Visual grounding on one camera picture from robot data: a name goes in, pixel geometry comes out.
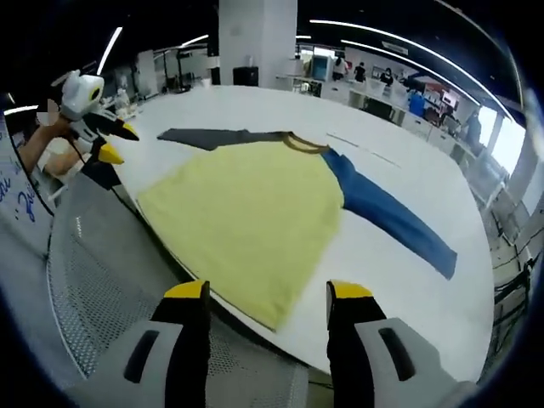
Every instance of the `window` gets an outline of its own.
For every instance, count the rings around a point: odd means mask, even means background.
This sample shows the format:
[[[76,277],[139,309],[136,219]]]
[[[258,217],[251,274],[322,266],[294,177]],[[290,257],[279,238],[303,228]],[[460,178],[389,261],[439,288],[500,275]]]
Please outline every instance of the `window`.
[[[503,166],[508,174],[512,174],[516,167],[521,152],[521,146],[524,143],[525,129],[516,122],[512,122],[505,117],[502,121],[501,131],[496,140],[495,148],[491,155],[497,162]]]
[[[479,110],[478,119],[480,125],[482,125],[482,132],[479,134],[479,142],[487,147],[490,142],[493,125],[495,124],[496,111],[482,106]]]

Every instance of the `hand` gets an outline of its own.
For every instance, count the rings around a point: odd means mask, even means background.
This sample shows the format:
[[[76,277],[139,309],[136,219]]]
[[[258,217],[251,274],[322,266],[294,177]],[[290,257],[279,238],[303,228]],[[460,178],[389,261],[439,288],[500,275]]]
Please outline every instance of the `hand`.
[[[54,138],[64,138],[73,140],[71,135],[70,122],[64,116],[59,114],[59,117],[52,125],[42,125],[40,127],[43,136],[46,139],[53,140]]]

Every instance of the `ceiling light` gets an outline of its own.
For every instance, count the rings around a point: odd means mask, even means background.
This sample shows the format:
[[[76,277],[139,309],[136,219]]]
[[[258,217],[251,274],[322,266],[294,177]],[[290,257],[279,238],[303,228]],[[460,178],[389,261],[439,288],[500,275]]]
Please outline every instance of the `ceiling light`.
[[[110,42],[108,43],[108,46],[105,48],[104,55],[102,55],[102,59],[100,60],[99,69],[96,71],[96,75],[100,75],[102,73],[102,69],[104,68],[105,61],[108,59],[108,55],[110,55],[110,51],[113,48],[113,44],[116,43],[117,38],[119,37],[119,34],[121,34],[122,27],[117,27],[116,30],[113,32],[113,36],[111,36]]]
[[[508,109],[506,108],[505,105],[502,104],[502,102],[493,94],[491,93],[491,91],[486,88],[484,86],[484,84],[482,84],[480,81],[478,81],[475,77],[473,77],[472,75],[470,75],[468,72],[466,72],[465,70],[463,70],[459,65],[457,65],[455,62],[447,59],[445,56],[443,55],[440,55],[439,53],[433,51],[432,49],[430,48],[427,48],[421,44],[418,44],[417,42],[413,42],[412,40],[409,40],[408,38],[404,38],[404,37],[401,37],[401,36],[397,36],[396,34],[393,34],[391,32],[387,32],[387,31],[383,31],[383,30],[378,30],[377,28],[372,28],[372,27],[367,27],[365,25],[357,25],[357,24],[351,24],[351,23],[343,23],[343,22],[338,22],[338,21],[329,21],[329,20],[310,20],[309,21],[310,23],[315,23],[315,24],[329,24],[329,25],[332,25],[332,26],[344,26],[344,27],[351,27],[351,28],[358,28],[358,29],[361,29],[361,30],[367,30],[367,31],[371,31],[371,32],[375,32],[377,34],[382,34],[384,36],[387,36],[387,37],[391,37],[391,38],[394,38],[396,40],[399,40],[399,41],[403,41],[405,43],[409,43],[410,45],[413,45],[414,47],[417,47],[419,49],[422,49],[423,51],[426,51],[428,52],[429,54],[435,56],[436,58],[438,58],[439,60],[442,60],[444,61],[446,64],[449,64],[451,66],[453,66],[455,69],[457,69],[458,71],[460,71],[462,74],[464,74],[468,79],[470,79],[472,82],[474,82],[476,85],[478,85],[486,94],[488,94],[490,96],[491,99],[493,99],[500,107],[501,109],[504,111],[504,113],[511,119],[511,120],[514,120],[513,119],[513,116],[510,114],[510,112],[508,111]]]
[[[461,92],[463,95],[465,95],[467,98],[469,98],[470,100],[472,100],[477,106],[480,106],[480,103],[475,99],[473,98],[472,96],[470,96],[468,94],[468,92],[464,91],[463,89],[459,88],[455,83],[453,83],[452,81],[450,81],[449,79],[446,79],[444,78],[443,76],[441,76],[439,73],[437,72],[434,72],[433,70],[430,70],[429,68],[427,68],[426,66],[423,66],[421,64],[418,64],[417,62],[415,61],[412,61],[411,59],[407,59],[401,55],[398,55],[398,54],[395,54],[395,53],[390,53],[389,51],[386,51],[385,49],[381,49],[381,48],[377,48],[377,47],[372,47],[370,45],[366,45],[366,44],[361,44],[359,42],[353,42],[353,41],[348,41],[348,40],[342,40],[342,43],[345,43],[345,44],[351,44],[351,45],[356,45],[358,47],[362,47],[362,48],[368,48],[368,49],[372,49],[374,51],[377,51],[378,53],[383,53],[383,54],[387,54],[387,55],[391,55],[395,58],[398,58],[399,60],[403,60],[403,61],[406,61],[408,62],[409,64],[412,64],[418,68],[421,68],[422,70],[425,70],[427,72],[430,72],[431,74],[433,74],[435,77],[441,79],[442,81],[450,84],[453,88],[457,89],[459,92]]]
[[[208,34],[206,34],[205,36],[200,36],[200,37],[197,37],[197,38],[193,38],[192,40],[189,40],[188,42],[184,42],[183,44],[181,44],[178,48],[185,48],[187,47],[188,45],[191,45],[192,43],[197,43],[199,42],[200,40],[205,40],[206,38],[210,37]]]
[[[7,115],[11,115],[12,113],[17,113],[17,112],[24,112],[24,111],[33,111],[37,109],[37,105],[32,105],[32,106],[20,106],[19,108],[13,108],[13,109],[7,109],[3,112],[3,115],[4,116],[7,116]]]

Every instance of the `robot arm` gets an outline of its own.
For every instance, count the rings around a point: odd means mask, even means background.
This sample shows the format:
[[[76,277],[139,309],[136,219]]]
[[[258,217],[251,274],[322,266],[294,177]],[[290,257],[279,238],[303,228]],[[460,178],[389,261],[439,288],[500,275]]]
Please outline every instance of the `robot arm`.
[[[127,140],[139,140],[134,130],[116,115],[99,105],[104,92],[104,78],[81,75],[73,71],[62,87],[60,113],[71,121],[81,152],[91,153],[94,160],[110,164],[122,164],[123,159],[105,140],[115,135]]]

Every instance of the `ceiling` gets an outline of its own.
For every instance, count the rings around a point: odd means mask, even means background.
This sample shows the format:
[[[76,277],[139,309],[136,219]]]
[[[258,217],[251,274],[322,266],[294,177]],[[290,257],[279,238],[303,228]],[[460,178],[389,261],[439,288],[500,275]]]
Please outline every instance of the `ceiling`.
[[[340,40],[347,39],[381,48],[385,38],[354,28],[310,24],[311,19],[375,27],[431,48],[470,72],[493,94],[519,102],[512,67],[505,54],[478,28],[438,1],[316,3],[298,0],[299,34],[311,35],[313,43],[340,46]],[[486,8],[487,3],[449,0],[449,4],[498,37],[491,28],[495,17]],[[2,89],[12,92],[17,105],[36,103],[32,100],[35,95],[43,94],[42,89],[55,78],[99,60],[117,26],[123,26],[123,32],[106,69],[133,59],[139,51],[176,46],[217,32],[217,4],[218,0],[12,2],[8,14],[3,16],[9,26],[4,24],[2,28],[3,38],[8,39],[3,42]],[[476,88],[459,71],[421,49],[391,38],[387,41],[408,48],[408,58],[437,71],[469,93]],[[492,101],[484,102],[499,109]]]

